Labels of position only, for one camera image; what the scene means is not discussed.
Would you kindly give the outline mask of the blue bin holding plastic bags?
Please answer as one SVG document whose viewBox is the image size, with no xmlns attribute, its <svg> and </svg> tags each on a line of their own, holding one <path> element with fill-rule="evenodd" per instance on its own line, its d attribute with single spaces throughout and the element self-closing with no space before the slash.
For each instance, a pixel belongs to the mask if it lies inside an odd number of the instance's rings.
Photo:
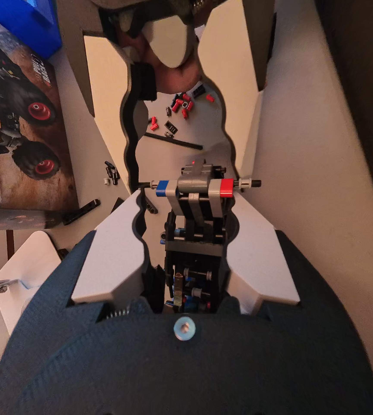
<svg viewBox="0 0 373 415">
<path fill-rule="evenodd" d="M 62 47 L 56 1 L 0 0 L 0 24 L 45 59 Z"/>
</svg>

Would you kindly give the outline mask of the toy set box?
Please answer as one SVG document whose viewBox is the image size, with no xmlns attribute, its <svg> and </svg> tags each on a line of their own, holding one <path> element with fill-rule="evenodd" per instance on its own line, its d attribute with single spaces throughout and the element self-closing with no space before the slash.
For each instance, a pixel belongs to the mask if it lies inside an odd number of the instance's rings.
<svg viewBox="0 0 373 415">
<path fill-rule="evenodd" d="M 79 209 L 53 66 L 0 25 L 0 230 Z"/>
</svg>

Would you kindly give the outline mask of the small connector pins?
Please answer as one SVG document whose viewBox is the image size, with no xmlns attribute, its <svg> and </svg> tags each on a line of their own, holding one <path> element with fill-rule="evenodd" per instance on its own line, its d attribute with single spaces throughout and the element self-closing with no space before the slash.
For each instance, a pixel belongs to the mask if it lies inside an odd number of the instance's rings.
<svg viewBox="0 0 373 415">
<path fill-rule="evenodd" d="M 199 127 L 204 115 L 203 110 L 199 113 L 192 92 L 182 93 L 180 97 L 158 94 L 157 100 L 146 107 L 149 115 L 146 132 L 199 144 L 204 150 L 209 137 L 203 134 L 204 128 Z M 188 162 L 204 156 L 203 150 L 180 147 L 143 135 L 136 148 L 139 182 L 153 178 L 175 179 Z"/>
</svg>

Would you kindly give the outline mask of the long black beam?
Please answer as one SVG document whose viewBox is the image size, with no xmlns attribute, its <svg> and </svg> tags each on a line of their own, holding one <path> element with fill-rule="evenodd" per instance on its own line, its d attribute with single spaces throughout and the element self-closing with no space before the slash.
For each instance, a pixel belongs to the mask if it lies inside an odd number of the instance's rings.
<svg viewBox="0 0 373 415">
<path fill-rule="evenodd" d="M 84 215 L 90 213 L 91 211 L 95 210 L 97 207 L 101 205 L 101 201 L 99 199 L 94 199 L 84 205 L 83 207 L 80 207 L 76 210 L 69 210 L 62 214 L 61 220 L 64 226 L 68 226 L 72 224 L 73 222 L 79 220 Z"/>
</svg>

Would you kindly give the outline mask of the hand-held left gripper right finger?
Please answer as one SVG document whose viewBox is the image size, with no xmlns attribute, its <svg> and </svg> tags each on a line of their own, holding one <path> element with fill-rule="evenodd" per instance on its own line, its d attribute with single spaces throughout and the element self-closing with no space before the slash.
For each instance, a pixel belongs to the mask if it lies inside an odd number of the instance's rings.
<svg viewBox="0 0 373 415">
<path fill-rule="evenodd" d="M 274 226 L 241 195 L 235 195 L 231 211 L 239 229 L 227 246 L 226 291 L 238 299 L 241 313 L 256 314 L 263 301 L 297 305 L 300 297 Z"/>
</svg>

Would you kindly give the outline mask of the brick-built toy truck chassis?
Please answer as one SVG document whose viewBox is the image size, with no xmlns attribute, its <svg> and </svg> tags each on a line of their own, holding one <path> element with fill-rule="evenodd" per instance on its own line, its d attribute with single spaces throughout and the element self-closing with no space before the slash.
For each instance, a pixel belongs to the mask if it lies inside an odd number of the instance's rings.
<svg viewBox="0 0 373 415">
<path fill-rule="evenodd" d="M 165 307 L 174 313 L 215 313 L 227 295 L 226 251 L 239 229 L 231 211 L 234 192 L 246 189 L 221 189 L 220 179 L 239 180 L 225 173 L 222 165 L 197 158 L 166 188 L 153 190 L 171 207 L 160 242 L 170 294 Z"/>
</svg>

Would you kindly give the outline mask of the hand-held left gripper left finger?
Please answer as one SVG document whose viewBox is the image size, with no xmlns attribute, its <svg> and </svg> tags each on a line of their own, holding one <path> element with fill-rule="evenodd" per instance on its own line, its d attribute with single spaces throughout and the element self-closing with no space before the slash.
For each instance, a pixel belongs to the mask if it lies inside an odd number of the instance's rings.
<svg viewBox="0 0 373 415">
<path fill-rule="evenodd" d="M 147 267 L 144 231 L 144 192 L 135 191 L 96 228 L 71 299 L 74 303 L 106 301 L 116 309 L 127 308 L 144 290 L 142 271 Z"/>
</svg>

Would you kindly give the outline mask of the white book stand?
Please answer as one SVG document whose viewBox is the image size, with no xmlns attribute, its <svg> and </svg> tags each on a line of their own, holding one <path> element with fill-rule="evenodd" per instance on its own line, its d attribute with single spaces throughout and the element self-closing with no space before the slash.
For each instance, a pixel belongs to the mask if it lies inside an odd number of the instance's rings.
<svg viewBox="0 0 373 415">
<path fill-rule="evenodd" d="M 60 263 L 50 236 L 36 231 L 1 268 L 0 312 L 9 335 L 38 289 Z"/>
</svg>

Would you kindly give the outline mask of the person's right hand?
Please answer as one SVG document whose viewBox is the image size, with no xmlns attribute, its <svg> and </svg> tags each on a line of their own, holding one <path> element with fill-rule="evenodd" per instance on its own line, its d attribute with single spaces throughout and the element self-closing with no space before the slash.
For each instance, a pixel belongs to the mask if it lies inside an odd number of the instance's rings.
<svg viewBox="0 0 373 415">
<path fill-rule="evenodd" d="M 165 94 L 174 94 L 189 91 L 200 80 L 201 74 L 194 50 L 188 59 L 176 68 L 164 65 L 159 57 L 151 49 L 147 39 L 142 33 L 136 38 L 131 38 L 119 27 L 116 28 L 119 45 L 132 47 L 136 50 L 140 62 L 149 64 L 155 73 L 157 91 Z"/>
</svg>

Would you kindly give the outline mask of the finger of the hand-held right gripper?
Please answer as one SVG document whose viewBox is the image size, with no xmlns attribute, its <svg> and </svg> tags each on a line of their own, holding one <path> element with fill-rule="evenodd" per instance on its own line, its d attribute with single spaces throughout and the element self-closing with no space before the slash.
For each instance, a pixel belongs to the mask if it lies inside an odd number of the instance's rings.
<svg viewBox="0 0 373 415">
<path fill-rule="evenodd" d="M 139 182 L 136 148 L 148 127 L 148 109 L 132 85 L 132 66 L 124 51 L 104 37 L 84 36 L 94 120 L 120 174 L 132 194 Z"/>
<path fill-rule="evenodd" d="M 219 96 L 221 126 L 231 143 L 231 165 L 238 178 L 250 179 L 263 92 L 257 86 L 243 1 L 225 1 L 212 10 L 198 58 L 205 80 Z"/>
</svg>

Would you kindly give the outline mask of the short black beam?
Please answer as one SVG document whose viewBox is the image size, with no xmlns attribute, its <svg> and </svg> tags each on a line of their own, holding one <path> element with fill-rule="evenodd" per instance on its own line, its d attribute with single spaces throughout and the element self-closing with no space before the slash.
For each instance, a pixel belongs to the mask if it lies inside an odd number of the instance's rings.
<svg viewBox="0 0 373 415">
<path fill-rule="evenodd" d="M 146 192 L 144 192 L 144 201 L 145 201 L 145 206 L 146 206 L 147 211 L 152 215 L 157 215 L 158 208 L 151 202 Z"/>
</svg>

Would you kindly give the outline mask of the black axle rod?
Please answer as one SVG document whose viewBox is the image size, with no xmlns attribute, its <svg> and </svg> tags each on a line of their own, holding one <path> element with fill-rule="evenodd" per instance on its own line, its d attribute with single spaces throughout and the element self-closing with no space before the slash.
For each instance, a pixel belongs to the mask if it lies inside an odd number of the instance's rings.
<svg viewBox="0 0 373 415">
<path fill-rule="evenodd" d="M 220 179 L 220 188 L 221 189 L 240 189 L 239 187 L 239 180 L 233 179 Z M 137 188 L 150 188 L 150 182 L 142 182 L 138 183 Z M 157 189 L 164 189 L 169 184 L 169 180 L 160 180 Z M 261 180 L 253 180 L 252 179 L 252 187 L 251 188 L 259 188 L 261 187 L 262 182 Z"/>
<path fill-rule="evenodd" d="M 149 137 L 149 138 L 153 138 L 153 139 L 157 139 L 157 140 L 160 140 L 160 141 L 163 141 L 163 142 L 167 142 L 167 143 L 170 143 L 170 144 L 174 144 L 174 145 L 177 145 L 177 146 L 180 146 L 180 147 L 196 149 L 196 150 L 199 150 L 199 151 L 203 150 L 202 145 L 177 140 L 177 139 L 174 139 L 174 138 L 169 138 L 169 137 L 161 136 L 161 135 L 158 135 L 158 134 L 145 132 L 144 136 Z"/>
</svg>

